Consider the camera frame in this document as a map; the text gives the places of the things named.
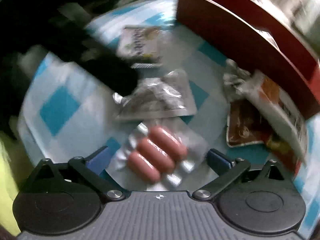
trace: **plastic packaging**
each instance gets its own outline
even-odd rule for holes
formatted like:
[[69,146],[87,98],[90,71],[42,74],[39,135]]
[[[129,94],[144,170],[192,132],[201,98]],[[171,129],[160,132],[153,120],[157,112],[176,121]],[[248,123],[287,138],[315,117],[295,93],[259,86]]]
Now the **plastic packaging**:
[[239,68],[236,62],[231,59],[226,60],[226,70],[223,74],[223,90],[228,102],[244,98],[244,95],[236,87],[243,84],[249,78],[249,71]]
[[187,147],[181,144],[165,127],[152,127],[148,137],[174,161],[182,161],[188,155]]
[[[162,171],[161,179],[156,183],[159,176],[158,169],[153,169],[151,161],[143,156],[142,153],[140,154],[141,157],[138,154],[141,140],[150,136],[151,130],[159,129],[160,127],[169,131],[181,146],[187,148],[187,155],[182,157],[182,160],[175,161],[175,169],[172,173]],[[106,170],[119,185],[128,190],[174,190],[202,163],[208,150],[208,143],[200,135],[193,132],[180,118],[149,120],[140,123],[132,131],[128,141],[116,152]],[[134,158],[133,162],[128,162],[130,158]],[[141,162],[143,158],[147,162],[144,161],[142,163],[144,166],[137,170],[137,167],[141,167],[141,163],[138,162]]]
[[116,54],[132,63],[132,68],[159,67],[160,40],[159,26],[128,25],[122,30]]
[[248,100],[230,103],[227,119],[227,144],[229,147],[263,144],[273,129],[257,108]]
[[297,172],[299,169],[300,162],[290,145],[273,131],[268,121],[248,100],[230,103],[227,124],[229,147],[264,143],[289,171]]
[[259,70],[236,89],[259,110],[273,130],[305,163],[308,150],[305,120],[289,95]]
[[172,173],[176,167],[174,160],[148,137],[138,142],[136,150],[161,173]]
[[118,120],[145,120],[196,114],[186,72],[171,71],[162,78],[145,78],[138,82],[134,92],[121,97],[113,94],[119,105]]

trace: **red box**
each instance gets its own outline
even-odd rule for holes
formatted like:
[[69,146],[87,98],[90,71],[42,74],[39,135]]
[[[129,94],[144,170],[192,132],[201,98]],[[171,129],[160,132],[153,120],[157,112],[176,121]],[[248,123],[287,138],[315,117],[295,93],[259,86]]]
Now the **red box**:
[[[278,83],[305,119],[320,111],[320,69],[315,52],[252,0],[179,0],[177,21],[240,68],[259,69]],[[255,28],[268,31],[280,51]]]

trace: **tablecloth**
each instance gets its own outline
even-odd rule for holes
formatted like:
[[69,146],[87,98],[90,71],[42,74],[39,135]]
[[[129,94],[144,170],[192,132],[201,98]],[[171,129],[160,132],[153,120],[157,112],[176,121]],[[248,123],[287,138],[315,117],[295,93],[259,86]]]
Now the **tablecloth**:
[[[92,36],[115,49],[125,25],[162,26],[167,33],[161,48],[162,71],[185,69],[198,109],[196,115],[181,119],[211,148],[230,157],[248,159],[252,164],[264,164],[274,156],[263,145],[228,148],[229,104],[222,93],[226,57],[175,22],[176,5],[177,0],[154,0],[128,6],[95,19],[87,29]],[[108,87],[78,65],[64,63],[49,53],[33,78],[18,122],[21,139],[33,164],[44,157],[54,162],[66,162],[73,156],[86,157],[103,145],[115,153],[139,123],[115,122],[115,107]],[[294,180],[307,205],[299,229],[304,237],[309,237],[319,216],[319,115],[308,120],[308,136],[308,166],[302,166]],[[195,190],[216,176],[203,163],[180,189]]]

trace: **sausage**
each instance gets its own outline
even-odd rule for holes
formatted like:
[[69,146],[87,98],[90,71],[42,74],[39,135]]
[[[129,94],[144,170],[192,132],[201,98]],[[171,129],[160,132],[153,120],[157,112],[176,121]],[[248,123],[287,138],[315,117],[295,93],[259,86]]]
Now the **sausage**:
[[137,151],[130,153],[127,165],[146,182],[154,184],[160,180],[160,172]]
[[148,137],[176,162],[185,159],[188,155],[187,147],[160,125],[152,127]]
[[141,153],[158,171],[172,173],[176,166],[175,162],[148,137],[144,137],[137,145]]

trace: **screw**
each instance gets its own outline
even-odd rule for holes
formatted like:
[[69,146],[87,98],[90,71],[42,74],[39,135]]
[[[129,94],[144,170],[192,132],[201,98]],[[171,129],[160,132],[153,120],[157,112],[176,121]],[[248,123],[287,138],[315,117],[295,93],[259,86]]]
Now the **screw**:
[[122,192],[120,190],[110,190],[107,192],[107,196],[111,198],[120,198],[122,196]]
[[211,193],[205,189],[199,189],[199,190],[196,190],[194,193],[193,193],[194,197],[195,198],[198,198],[198,199],[201,199],[201,198],[208,198],[210,197]]
[[74,160],[82,160],[83,157],[81,157],[81,156],[76,156],[76,157],[73,157],[73,159],[74,159]]
[[236,158],[236,163],[239,163],[239,162],[242,162],[242,161],[244,161],[243,158]]

